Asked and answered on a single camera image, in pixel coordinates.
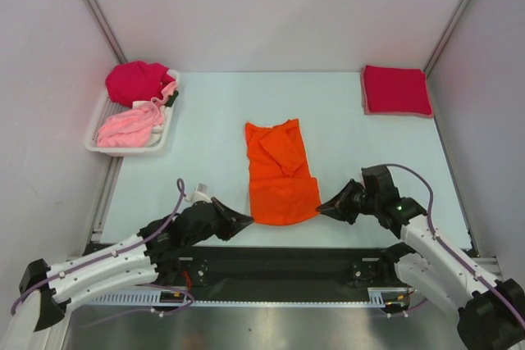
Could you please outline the orange t shirt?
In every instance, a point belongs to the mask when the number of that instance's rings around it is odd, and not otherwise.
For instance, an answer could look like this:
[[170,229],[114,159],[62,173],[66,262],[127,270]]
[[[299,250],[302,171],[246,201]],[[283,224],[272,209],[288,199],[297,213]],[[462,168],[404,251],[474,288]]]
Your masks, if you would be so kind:
[[321,205],[311,175],[300,123],[244,127],[249,159],[249,205],[260,225],[288,226],[310,220]]

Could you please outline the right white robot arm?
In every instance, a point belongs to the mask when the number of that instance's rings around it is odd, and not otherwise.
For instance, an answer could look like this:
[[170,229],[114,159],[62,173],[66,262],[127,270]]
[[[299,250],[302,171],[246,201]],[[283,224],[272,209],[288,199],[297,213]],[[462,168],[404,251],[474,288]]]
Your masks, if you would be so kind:
[[524,291],[512,279],[500,280],[448,240],[432,219],[434,200],[425,207],[403,197],[390,173],[392,164],[362,169],[317,212],[353,224],[374,216],[398,240],[393,257],[378,265],[380,279],[400,282],[451,317],[468,349],[511,349],[524,340]]

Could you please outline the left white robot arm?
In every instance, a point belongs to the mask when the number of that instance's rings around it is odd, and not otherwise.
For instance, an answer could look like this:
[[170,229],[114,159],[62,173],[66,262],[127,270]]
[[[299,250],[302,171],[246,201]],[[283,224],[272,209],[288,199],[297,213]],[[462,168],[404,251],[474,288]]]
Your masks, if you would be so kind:
[[53,266],[43,259],[33,261],[26,267],[21,294],[11,312],[38,294],[34,328],[40,331],[106,293],[136,285],[169,286],[180,278],[179,257],[186,248],[211,237],[228,241],[253,222],[253,217],[209,198],[154,220],[128,239],[89,255]]

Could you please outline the crumpled pink t shirt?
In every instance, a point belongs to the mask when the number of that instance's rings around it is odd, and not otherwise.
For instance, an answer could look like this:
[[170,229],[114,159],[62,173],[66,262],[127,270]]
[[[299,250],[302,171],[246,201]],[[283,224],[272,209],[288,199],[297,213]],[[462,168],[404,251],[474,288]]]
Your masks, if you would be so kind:
[[[172,82],[162,90],[161,98],[151,98],[149,101],[159,102],[165,107],[166,124],[163,132],[167,129],[168,116],[172,113],[172,105],[178,96],[178,82]],[[132,108],[128,111],[109,116],[105,123],[98,129],[98,148],[134,148],[133,147],[133,123],[136,119]]]

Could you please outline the white plastic basket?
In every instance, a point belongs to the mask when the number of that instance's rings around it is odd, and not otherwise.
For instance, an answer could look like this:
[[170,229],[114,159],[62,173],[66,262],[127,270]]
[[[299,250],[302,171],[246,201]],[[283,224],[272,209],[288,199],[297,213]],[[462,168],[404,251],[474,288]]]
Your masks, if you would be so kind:
[[[170,69],[168,74],[176,79],[178,82],[178,92],[180,85],[180,73],[176,70]],[[165,142],[167,141],[167,136],[169,134],[171,118],[173,115],[173,103],[171,109],[172,113],[168,116],[168,125],[167,129],[162,133],[162,138],[159,143],[156,143],[150,148],[98,148],[97,147],[97,135],[98,129],[105,123],[109,116],[116,115],[118,113],[128,111],[132,107],[124,107],[116,102],[112,102],[107,95],[107,88],[99,100],[95,114],[89,125],[89,131],[85,137],[85,147],[91,152],[99,152],[112,157],[126,157],[126,156],[144,156],[144,155],[153,155],[162,150]]]

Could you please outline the crumpled magenta t shirt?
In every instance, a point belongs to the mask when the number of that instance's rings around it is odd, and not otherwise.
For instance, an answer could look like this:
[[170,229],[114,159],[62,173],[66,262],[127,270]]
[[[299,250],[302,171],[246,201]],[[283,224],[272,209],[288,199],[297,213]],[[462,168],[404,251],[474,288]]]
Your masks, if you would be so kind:
[[105,80],[107,95],[112,102],[132,107],[135,101],[161,98],[162,90],[176,79],[169,68],[160,63],[133,61],[115,66]]

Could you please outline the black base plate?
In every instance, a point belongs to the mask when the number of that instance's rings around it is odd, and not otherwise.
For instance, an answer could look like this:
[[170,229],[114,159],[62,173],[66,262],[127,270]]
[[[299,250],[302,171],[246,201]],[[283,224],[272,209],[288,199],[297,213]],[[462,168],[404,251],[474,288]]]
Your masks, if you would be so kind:
[[411,288],[395,276],[403,246],[380,248],[192,247],[171,285],[207,296],[234,291],[259,296],[348,295],[358,289]]

